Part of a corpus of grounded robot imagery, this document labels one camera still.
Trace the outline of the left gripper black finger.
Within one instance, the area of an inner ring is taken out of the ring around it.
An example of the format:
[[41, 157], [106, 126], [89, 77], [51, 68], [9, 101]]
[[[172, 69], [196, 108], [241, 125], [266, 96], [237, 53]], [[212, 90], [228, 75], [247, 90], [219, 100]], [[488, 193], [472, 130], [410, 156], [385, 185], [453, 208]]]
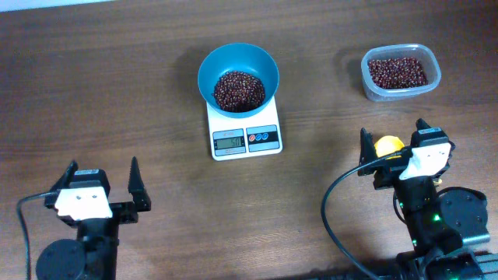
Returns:
[[149, 212], [152, 207], [151, 199], [145, 189], [136, 157], [132, 158], [128, 179], [128, 192], [132, 195], [137, 212]]
[[72, 182], [75, 172], [78, 170], [78, 168], [78, 163], [75, 160], [71, 161], [65, 172], [51, 187], [50, 191], [60, 191], [62, 189], [69, 188], [69, 185]]

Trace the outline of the yellow measuring scoop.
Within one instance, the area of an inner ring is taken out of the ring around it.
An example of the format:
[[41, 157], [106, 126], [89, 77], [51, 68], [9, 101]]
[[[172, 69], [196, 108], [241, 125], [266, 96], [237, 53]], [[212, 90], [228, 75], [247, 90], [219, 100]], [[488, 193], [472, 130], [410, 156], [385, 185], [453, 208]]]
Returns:
[[399, 137], [395, 137], [392, 135], [385, 135], [374, 144], [374, 148], [378, 158], [398, 152], [404, 147], [405, 145], [403, 141]]

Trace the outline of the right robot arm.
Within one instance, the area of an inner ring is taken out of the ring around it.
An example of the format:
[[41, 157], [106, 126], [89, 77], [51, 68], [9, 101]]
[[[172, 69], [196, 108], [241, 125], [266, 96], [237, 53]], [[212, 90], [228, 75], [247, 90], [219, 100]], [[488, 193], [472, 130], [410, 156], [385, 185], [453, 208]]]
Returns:
[[416, 121], [409, 145], [381, 151], [371, 133], [360, 132], [360, 176], [373, 175], [377, 190], [391, 188], [413, 250], [398, 254], [403, 279], [486, 279], [473, 249], [487, 243], [487, 198], [466, 187], [438, 190], [455, 145], [441, 128]]

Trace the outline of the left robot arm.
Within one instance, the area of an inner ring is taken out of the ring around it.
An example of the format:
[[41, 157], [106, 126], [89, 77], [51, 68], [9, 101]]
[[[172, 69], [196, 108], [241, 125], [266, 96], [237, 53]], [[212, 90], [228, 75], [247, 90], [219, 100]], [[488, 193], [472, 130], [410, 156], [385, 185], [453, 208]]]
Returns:
[[119, 226], [134, 224], [152, 203], [141, 178], [139, 163], [132, 158], [128, 179], [130, 201], [110, 202], [110, 184], [102, 169], [80, 170], [69, 164], [51, 187], [46, 208], [76, 230], [76, 238], [56, 240], [40, 254], [36, 276], [48, 279], [115, 279]]

